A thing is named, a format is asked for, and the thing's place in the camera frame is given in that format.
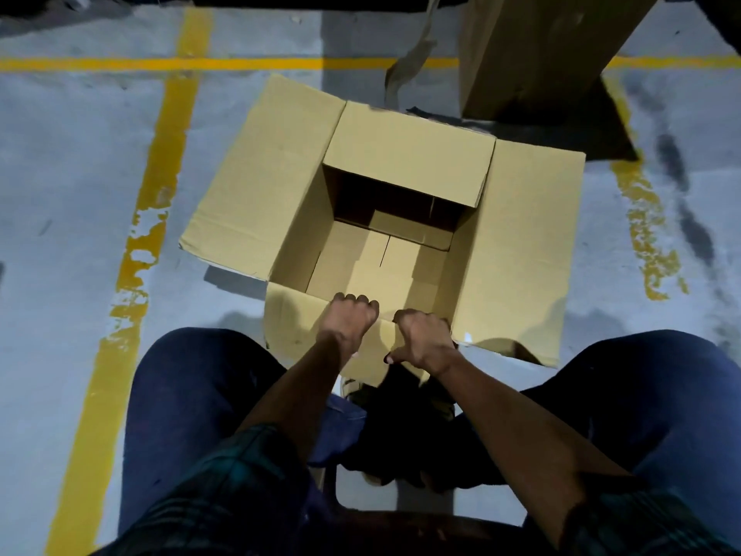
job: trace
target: person's left arm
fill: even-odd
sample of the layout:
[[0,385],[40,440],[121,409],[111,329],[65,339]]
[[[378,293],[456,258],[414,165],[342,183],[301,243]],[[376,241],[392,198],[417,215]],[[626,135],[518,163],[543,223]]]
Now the person's left arm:
[[378,318],[378,302],[338,293],[316,343],[201,459],[100,554],[290,551],[310,488],[306,461],[340,370]]

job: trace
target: chipped yellow paint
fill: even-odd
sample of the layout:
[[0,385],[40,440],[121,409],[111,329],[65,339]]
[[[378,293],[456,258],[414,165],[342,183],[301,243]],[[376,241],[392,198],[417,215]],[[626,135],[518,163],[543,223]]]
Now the chipped yellow paint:
[[[635,135],[630,128],[631,111],[622,88],[617,81],[609,78],[605,78],[605,83],[626,132],[635,141]],[[620,193],[631,203],[628,208],[628,223],[633,249],[643,263],[641,273],[646,297],[651,300],[668,299],[665,280],[670,277],[676,277],[682,292],[689,294],[687,281],[679,276],[682,267],[679,254],[674,249],[662,250],[657,242],[656,234],[664,229],[666,223],[664,207],[659,195],[653,191],[651,182],[644,175],[643,154],[637,148],[636,153],[638,161],[613,161],[610,167],[617,177]]]
[[[178,54],[205,55],[211,24],[210,10],[187,8]],[[157,264],[164,241],[198,86],[198,75],[172,75],[164,82],[162,108],[118,272],[109,327],[98,344],[59,507],[47,539],[46,553],[53,556],[82,556],[95,549],[116,437],[134,376],[142,320],[149,306],[146,275]]]
[[[257,58],[95,58],[95,57],[25,57],[0,58],[0,73],[54,73],[54,72],[238,72],[248,70],[386,70],[395,58],[359,56],[341,58],[331,56]],[[458,67],[458,58],[432,56],[424,68],[450,69]],[[607,68],[741,68],[738,56],[653,57],[616,56]]]

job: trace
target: gray floor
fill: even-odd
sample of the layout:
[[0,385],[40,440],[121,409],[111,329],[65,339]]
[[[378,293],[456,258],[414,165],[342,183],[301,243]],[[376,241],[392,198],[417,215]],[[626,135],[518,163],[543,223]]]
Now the gray floor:
[[[174,54],[181,18],[178,7],[131,9],[97,0],[88,14],[57,8],[31,23],[3,20],[0,60],[167,57]],[[214,19],[210,55],[220,58],[394,56],[413,43],[421,25],[419,15],[335,12],[218,10]],[[455,8],[440,11],[436,55],[456,54],[457,22]],[[733,50],[692,3],[660,2],[621,54]],[[342,97],[382,103],[382,70],[286,75]],[[144,282],[150,304],[140,354],[186,325],[231,327],[262,338],[262,302],[205,280],[207,266],[182,252],[177,240],[266,77],[263,71],[206,73],[201,80],[166,239]],[[649,181],[660,205],[647,209],[630,198],[621,162],[588,162],[562,362],[598,339],[659,327],[705,336],[741,360],[741,68],[609,69],[605,80],[625,103],[623,120],[643,156],[628,173]],[[116,277],[162,97],[162,75],[154,73],[0,75],[3,553],[44,551],[98,341],[110,331]],[[403,108],[457,115],[456,71],[423,71],[400,101]],[[636,228],[642,214],[648,218],[644,239],[631,239],[631,223]],[[656,286],[666,299],[651,300],[643,270],[674,258],[672,251],[677,264]],[[475,349],[467,355],[517,388],[552,373]],[[115,533],[120,438],[118,447],[99,542]],[[341,473],[338,496],[361,509],[454,511],[508,523],[524,517],[505,487],[420,499],[403,485],[372,488],[358,475]]]

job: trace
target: tall cardboard box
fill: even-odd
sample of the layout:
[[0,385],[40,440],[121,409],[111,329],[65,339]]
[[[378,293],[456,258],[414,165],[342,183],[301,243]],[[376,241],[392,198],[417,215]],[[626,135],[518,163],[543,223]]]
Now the tall cardboard box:
[[558,120],[656,0],[468,0],[458,37],[461,113]]
[[273,75],[181,246],[268,281],[264,333],[297,359],[338,291],[381,306],[344,374],[372,385],[399,308],[459,342],[557,364],[585,157],[345,102]]

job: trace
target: plaid shirt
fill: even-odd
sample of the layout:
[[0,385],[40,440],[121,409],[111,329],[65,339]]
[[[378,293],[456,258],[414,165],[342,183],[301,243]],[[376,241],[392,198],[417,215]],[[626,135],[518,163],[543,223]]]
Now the plaid shirt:
[[[631,478],[585,479],[590,501],[570,515],[567,554],[741,556],[675,496]],[[98,554],[323,554],[330,521],[293,444],[257,425],[224,441]]]

